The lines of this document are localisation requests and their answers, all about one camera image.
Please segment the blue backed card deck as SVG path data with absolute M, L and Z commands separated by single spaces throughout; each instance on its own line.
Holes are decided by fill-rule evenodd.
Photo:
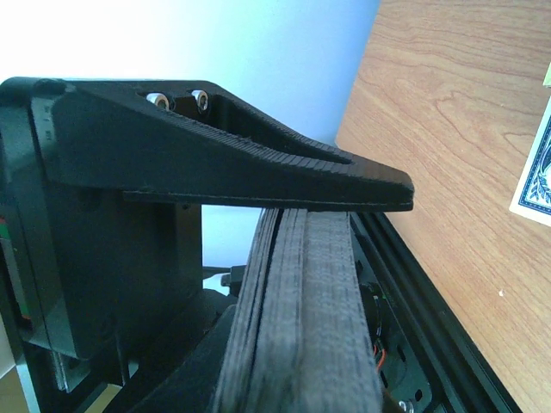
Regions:
M 212 409 L 381 411 L 348 213 L 261 214 Z

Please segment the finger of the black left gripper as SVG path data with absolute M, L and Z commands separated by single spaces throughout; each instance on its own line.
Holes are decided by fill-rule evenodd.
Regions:
M 130 200 L 402 212 L 403 171 L 309 139 L 201 81 L 65 81 L 32 87 L 46 176 Z
M 117 412 L 207 412 L 235 314 L 234 303 L 201 303 L 153 344 L 115 397 Z

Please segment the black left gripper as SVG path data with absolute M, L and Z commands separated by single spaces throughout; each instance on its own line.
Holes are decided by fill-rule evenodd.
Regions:
M 201 291 L 187 121 L 142 83 L 1 86 L 2 311 L 33 412 L 81 412 Z

